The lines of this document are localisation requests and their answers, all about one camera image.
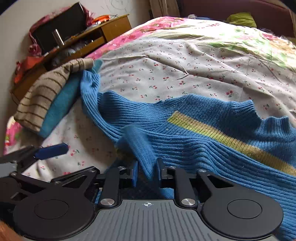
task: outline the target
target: metal screw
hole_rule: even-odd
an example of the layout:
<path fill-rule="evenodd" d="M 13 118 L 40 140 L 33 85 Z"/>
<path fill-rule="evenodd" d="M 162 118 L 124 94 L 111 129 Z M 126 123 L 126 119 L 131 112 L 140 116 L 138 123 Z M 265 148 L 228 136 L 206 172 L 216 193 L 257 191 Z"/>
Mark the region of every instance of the metal screw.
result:
<path fill-rule="evenodd" d="M 195 204 L 195 200 L 192 198 L 184 198 L 181 203 L 185 206 L 193 206 Z"/>
<path fill-rule="evenodd" d="M 101 204 L 104 206 L 111 206 L 115 203 L 115 201 L 112 198 L 104 198 L 101 200 Z"/>

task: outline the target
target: gray ribbed plate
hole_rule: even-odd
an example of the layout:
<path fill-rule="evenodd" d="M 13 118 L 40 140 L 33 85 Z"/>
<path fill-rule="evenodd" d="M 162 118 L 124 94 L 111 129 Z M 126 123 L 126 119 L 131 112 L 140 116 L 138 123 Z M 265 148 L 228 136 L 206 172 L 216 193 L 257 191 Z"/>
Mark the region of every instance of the gray ribbed plate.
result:
<path fill-rule="evenodd" d="M 173 200 L 123 200 L 101 210 L 84 231 L 65 241 L 229 241 L 210 230 L 194 210 Z M 274 236 L 264 241 L 277 241 Z"/>

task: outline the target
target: wooden tv stand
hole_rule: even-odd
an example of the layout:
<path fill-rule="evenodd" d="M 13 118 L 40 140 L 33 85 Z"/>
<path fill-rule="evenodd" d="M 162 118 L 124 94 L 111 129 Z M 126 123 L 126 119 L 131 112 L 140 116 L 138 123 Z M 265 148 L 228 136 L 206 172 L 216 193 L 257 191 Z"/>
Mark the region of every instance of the wooden tv stand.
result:
<path fill-rule="evenodd" d="M 55 52 L 51 52 L 44 57 L 44 59 L 30 69 L 23 78 L 14 85 L 11 90 L 12 97 L 15 101 L 19 102 L 27 93 L 32 84 L 40 77 L 40 75 L 51 70 L 48 68 L 49 63 L 53 60 L 57 54 L 65 48 L 70 47 L 79 40 L 93 40 L 93 42 L 84 46 L 82 49 L 65 58 L 62 64 L 76 58 L 82 58 L 93 52 L 95 49 L 118 37 L 119 35 L 127 32 L 131 29 L 130 22 L 128 20 L 128 14 L 120 16 L 118 18 L 109 20 L 102 23 L 92 29 L 86 30 L 83 33 L 71 38 L 65 42 L 62 48 L 57 49 Z"/>

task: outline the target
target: yellow green stripe on sweater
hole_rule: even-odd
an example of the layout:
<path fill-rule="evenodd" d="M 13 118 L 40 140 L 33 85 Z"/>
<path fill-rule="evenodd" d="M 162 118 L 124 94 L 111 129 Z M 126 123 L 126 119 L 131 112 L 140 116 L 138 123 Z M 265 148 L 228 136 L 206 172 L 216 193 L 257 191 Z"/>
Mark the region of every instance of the yellow green stripe on sweater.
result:
<path fill-rule="evenodd" d="M 264 165 L 270 166 L 279 171 L 296 176 L 296 168 L 286 163 L 285 161 L 277 158 L 276 156 L 260 149 L 259 147 L 249 145 L 238 139 L 230 137 L 218 130 L 217 128 L 193 119 L 187 115 L 184 115 L 178 111 L 175 111 L 168 122 L 175 124 L 184 129 L 208 136 L 221 144 L 224 144 L 232 149 L 245 154 L 246 156 L 261 162 Z"/>

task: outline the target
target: bed sheet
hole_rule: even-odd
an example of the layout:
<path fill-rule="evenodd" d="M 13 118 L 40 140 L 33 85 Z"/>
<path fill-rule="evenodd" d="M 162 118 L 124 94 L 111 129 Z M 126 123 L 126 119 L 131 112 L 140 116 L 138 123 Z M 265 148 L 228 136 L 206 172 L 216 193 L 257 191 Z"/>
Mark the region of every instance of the bed sheet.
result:
<path fill-rule="evenodd" d="M 89 56 L 104 54 L 100 91 L 149 103 L 189 93 L 224 101 L 251 99 L 261 118 L 286 115 L 296 126 L 296 56 L 289 41 L 217 21 L 170 19 L 176 22 L 132 40 L 132 33 L 122 35 Z M 7 133 L 6 152 L 40 143 L 32 134 L 26 139 L 13 120 Z M 60 142 L 69 144 L 68 154 L 38 161 L 24 174 L 49 181 L 91 165 L 104 171 L 117 156 L 113 143 L 82 113 L 80 100 L 42 145 Z"/>

